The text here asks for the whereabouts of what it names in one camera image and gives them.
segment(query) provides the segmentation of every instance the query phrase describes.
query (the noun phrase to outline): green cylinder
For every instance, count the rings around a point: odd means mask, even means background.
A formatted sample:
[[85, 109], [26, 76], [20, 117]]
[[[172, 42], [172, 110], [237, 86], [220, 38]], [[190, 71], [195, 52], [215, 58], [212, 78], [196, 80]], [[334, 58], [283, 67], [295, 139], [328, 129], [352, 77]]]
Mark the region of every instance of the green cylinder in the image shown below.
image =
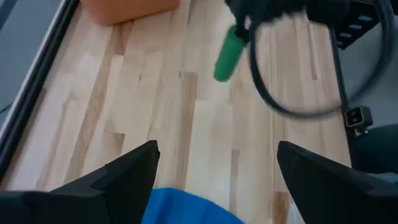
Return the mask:
[[227, 82], [231, 78], [242, 56], [245, 42], [236, 36], [235, 31], [236, 26], [229, 28], [216, 62], [214, 79], [219, 82]]

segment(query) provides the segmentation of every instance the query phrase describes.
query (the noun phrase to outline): wooden floor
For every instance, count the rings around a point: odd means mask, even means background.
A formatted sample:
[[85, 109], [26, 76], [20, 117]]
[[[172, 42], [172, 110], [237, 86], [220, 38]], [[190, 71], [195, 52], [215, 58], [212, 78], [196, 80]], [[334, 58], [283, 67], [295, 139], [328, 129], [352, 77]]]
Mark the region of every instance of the wooden floor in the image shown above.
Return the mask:
[[[52, 190], [149, 139], [155, 187], [208, 198], [248, 223], [285, 223], [292, 202], [275, 160], [287, 139], [349, 166], [341, 115], [294, 121], [271, 111], [244, 54], [228, 83], [212, 78], [233, 17], [223, 1], [100, 27], [78, 8], [9, 168], [4, 189]], [[280, 101], [339, 100], [328, 30], [304, 17], [263, 27], [263, 79]]]

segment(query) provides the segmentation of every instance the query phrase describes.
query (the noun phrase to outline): blue cloth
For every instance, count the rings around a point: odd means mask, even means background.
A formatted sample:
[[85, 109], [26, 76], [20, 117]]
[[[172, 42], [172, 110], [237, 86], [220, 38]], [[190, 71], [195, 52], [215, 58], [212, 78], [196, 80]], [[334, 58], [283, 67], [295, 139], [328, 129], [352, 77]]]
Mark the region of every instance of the blue cloth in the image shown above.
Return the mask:
[[209, 200], [167, 188], [152, 191], [142, 223], [240, 224], [243, 222]]

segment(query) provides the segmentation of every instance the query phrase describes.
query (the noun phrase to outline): green handle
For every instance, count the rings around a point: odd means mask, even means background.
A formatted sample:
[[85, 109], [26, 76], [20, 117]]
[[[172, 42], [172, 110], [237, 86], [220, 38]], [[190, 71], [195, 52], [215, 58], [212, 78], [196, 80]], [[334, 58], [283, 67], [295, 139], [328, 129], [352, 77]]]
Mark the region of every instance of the green handle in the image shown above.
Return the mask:
[[245, 42], [235, 34], [236, 26], [231, 26], [225, 36], [216, 67], [214, 79], [219, 82], [227, 82], [235, 71], [242, 56]]

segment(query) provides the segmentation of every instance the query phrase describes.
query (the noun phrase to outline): orange object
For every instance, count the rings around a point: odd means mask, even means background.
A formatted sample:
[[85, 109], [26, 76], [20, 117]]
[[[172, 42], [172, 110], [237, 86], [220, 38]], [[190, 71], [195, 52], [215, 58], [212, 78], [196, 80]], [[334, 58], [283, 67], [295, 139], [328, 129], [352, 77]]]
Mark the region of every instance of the orange object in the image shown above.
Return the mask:
[[80, 0], [93, 20], [113, 25], [157, 12], [175, 9], [180, 0]]

